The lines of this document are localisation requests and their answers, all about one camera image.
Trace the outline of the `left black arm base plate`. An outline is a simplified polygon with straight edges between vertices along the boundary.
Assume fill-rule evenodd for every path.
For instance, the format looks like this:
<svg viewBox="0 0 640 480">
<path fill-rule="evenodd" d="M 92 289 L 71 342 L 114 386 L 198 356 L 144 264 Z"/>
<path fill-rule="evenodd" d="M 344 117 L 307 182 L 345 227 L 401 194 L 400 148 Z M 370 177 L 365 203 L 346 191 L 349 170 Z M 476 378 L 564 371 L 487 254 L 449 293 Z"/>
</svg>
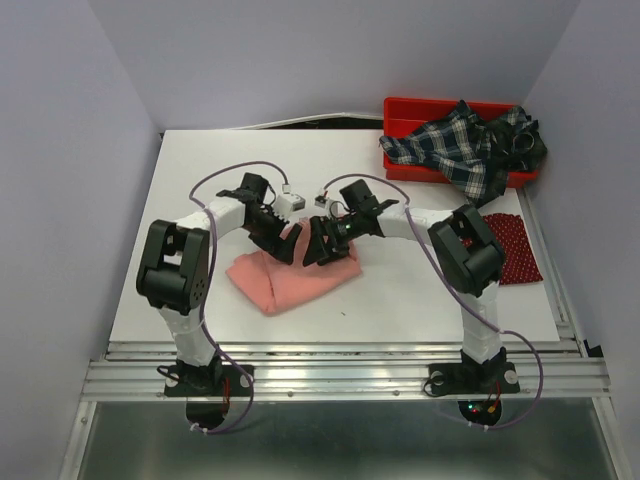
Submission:
<svg viewBox="0 0 640 480">
<path fill-rule="evenodd" d="M 192 431 L 204 435 L 230 432 L 247 414 L 254 400 L 251 365 L 243 372 L 216 357 L 209 366 L 192 366 L 182 361 L 159 365 L 164 380 L 163 395 L 185 400 L 185 417 Z"/>
</svg>

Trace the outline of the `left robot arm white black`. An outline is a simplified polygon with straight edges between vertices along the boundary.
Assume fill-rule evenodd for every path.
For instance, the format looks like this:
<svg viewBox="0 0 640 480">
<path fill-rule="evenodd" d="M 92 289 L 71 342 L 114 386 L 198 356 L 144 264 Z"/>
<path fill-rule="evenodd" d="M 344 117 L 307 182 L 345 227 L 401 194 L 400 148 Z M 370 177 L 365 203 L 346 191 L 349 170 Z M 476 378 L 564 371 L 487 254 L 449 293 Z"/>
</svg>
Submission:
<svg viewBox="0 0 640 480">
<path fill-rule="evenodd" d="M 219 191 L 199 211 L 149 226 L 136 290 L 158 310 L 177 348 L 176 364 L 159 371 L 174 382 L 188 379 L 199 393 L 213 393 L 222 384 L 221 353 L 205 333 L 203 315 L 217 241 L 243 229 L 263 252 L 286 265 L 293 263 L 302 227 L 288 223 L 304 208 L 305 200 L 285 184 L 267 203 L 270 189 L 264 177 L 246 173 L 239 187 Z"/>
</svg>

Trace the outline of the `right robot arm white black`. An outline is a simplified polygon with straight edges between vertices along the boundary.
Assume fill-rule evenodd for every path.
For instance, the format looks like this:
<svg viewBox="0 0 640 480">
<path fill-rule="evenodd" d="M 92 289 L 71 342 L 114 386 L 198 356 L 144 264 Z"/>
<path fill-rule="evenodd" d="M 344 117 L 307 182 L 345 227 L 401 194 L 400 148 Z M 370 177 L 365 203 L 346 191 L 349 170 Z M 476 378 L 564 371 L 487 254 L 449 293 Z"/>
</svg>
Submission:
<svg viewBox="0 0 640 480">
<path fill-rule="evenodd" d="M 323 187 L 315 203 L 323 216 L 309 220 L 310 240 L 303 264 L 324 266 L 345 258 L 351 242 L 363 236 L 417 242 L 445 288 L 458 302 L 463 322 L 460 378 L 472 390 L 482 390 L 496 378 L 493 360 L 504 354 L 498 322 L 497 293 L 506 254 L 472 205 L 455 210 L 413 208 L 410 198 L 379 201 L 365 175 L 340 190 L 346 212 L 334 212 L 334 201 Z"/>
</svg>

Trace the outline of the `pink pleated skirt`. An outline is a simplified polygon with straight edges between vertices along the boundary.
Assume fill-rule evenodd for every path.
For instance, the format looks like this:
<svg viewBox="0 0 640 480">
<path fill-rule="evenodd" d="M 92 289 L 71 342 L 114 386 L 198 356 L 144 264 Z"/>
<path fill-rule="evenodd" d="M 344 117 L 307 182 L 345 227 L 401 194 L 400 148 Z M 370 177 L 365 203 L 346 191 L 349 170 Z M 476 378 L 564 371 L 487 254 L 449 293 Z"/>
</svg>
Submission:
<svg viewBox="0 0 640 480">
<path fill-rule="evenodd" d="M 301 221 L 302 231 L 292 264 L 275 260 L 262 250 L 238 256 L 226 270 L 237 289 L 265 315 L 277 315 L 316 300 L 362 274 L 354 245 L 346 257 L 330 264 L 304 266 L 311 228 Z"/>
</svg>

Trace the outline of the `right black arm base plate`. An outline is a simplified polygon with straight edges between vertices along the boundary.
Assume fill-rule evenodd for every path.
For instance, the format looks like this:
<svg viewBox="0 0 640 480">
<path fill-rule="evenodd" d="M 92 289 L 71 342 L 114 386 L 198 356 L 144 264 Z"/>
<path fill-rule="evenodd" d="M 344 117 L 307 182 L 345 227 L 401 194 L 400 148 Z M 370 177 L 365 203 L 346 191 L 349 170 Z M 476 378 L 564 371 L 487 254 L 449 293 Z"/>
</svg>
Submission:
<svg viewBox="0 0 640 480">
<path fill-rule="evenodd" d="M 428 366 L 422 391 L 430 398 L 459 396 L 460 420 L 490 430 L 501 419 L 502 397 L 517 394 L 521 388 L 512 363 L 489 375 L 462 363 L 436 363 Z"/>
</svg>

